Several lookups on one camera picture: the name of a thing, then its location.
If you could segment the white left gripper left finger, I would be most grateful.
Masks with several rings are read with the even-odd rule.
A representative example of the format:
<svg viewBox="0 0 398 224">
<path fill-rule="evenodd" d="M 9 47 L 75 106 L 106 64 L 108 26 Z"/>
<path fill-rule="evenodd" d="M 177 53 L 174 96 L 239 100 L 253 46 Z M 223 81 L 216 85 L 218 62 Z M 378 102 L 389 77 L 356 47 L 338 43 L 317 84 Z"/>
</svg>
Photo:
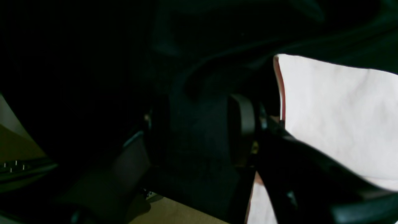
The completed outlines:
<svg viewBox="0 0 398 224">
<path fill-rule="evenodd" d="M 116 146 L 71 169 L 71 184 L 56 203 L 70 207 L 70 224 L 126 224 L 138 184 L 151 167 L 145 133 L 152 128 L 152 112 L 143 115 L 133 133 Z"/>
</svg>

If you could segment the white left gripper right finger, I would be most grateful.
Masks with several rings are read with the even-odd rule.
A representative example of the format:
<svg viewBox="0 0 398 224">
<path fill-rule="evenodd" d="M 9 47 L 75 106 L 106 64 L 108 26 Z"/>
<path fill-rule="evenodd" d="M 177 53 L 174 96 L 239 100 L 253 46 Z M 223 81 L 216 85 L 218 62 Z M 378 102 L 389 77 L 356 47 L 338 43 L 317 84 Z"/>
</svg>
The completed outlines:
<svg viewBox="0 0 398 224">
<path fill-rule="evenodd" d="M 232 164 L 260 175 L 279 224 L 397 222 L 397 192 L 295 139 L 260 102 L 229 96 L 229 142 Z"/>
</svg>

